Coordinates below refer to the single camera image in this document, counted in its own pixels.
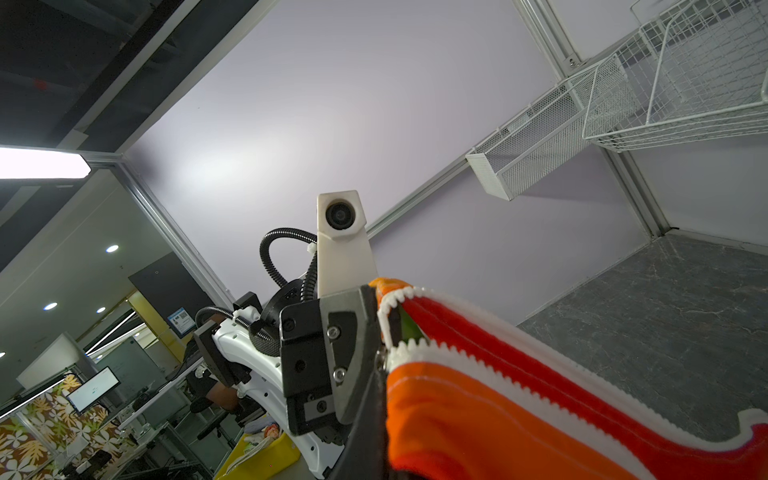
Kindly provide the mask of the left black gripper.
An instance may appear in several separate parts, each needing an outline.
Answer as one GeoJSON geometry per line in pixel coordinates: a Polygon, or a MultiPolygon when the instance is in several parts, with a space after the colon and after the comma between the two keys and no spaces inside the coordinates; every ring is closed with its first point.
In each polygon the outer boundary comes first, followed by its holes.
{"type": "Polygon", "coordinates": [[[301,298],[302,284],[296,279],[281,287],[249,335],[259,352],[280,360],[290,432],[342,444],[381,343],[376,293],[362,285],[318,302],[301,298]]]}

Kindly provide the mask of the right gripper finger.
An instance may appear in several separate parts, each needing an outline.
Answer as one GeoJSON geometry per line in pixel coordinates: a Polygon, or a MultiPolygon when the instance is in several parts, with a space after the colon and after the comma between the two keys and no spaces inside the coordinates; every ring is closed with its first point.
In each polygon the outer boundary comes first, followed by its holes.
{"type": "Polygon", "coordinates": [[[329,479],[389,478],[386,379],[383,370],[371,374],[350,435],[329,479]]]}

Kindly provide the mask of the colourful red white kids jacket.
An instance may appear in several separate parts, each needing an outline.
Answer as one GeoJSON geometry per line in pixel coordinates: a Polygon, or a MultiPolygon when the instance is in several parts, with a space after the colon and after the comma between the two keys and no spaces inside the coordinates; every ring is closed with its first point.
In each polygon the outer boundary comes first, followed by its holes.
{"type": "Polygon", "coordinates": [[[763,479],[767,415],[708,441],[457,297],[376,279],[387,460],[422,479],[763,479]]]}

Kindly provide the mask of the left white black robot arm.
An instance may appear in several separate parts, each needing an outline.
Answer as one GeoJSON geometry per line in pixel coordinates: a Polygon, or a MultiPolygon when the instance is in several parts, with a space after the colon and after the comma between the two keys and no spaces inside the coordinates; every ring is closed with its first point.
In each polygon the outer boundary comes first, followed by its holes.
{"type": "Polygon", "coordinates": [[[250,293],[194,335],[214,375],[264,407],[318,479],[388,476],[372,278],[314,297],[296,279],[265,305],[250,293]]]}

